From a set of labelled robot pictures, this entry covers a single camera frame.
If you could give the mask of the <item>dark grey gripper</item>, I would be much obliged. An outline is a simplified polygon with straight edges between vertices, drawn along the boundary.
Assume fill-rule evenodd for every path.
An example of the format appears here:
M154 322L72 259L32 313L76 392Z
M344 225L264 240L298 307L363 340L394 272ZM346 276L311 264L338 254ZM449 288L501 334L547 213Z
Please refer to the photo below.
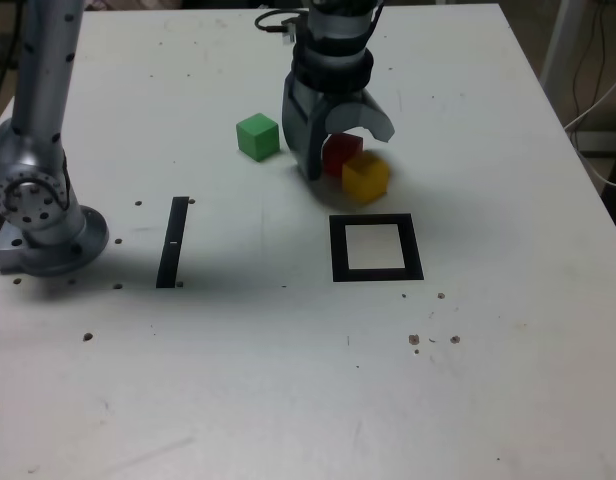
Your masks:
M337 102L343 103L334 107ZM395 133L388 115L366 90L323 93L294 74L284 81L282 127L287 146L308 181L322 176L322 149L330 134L360 127L375 140L388 143Z

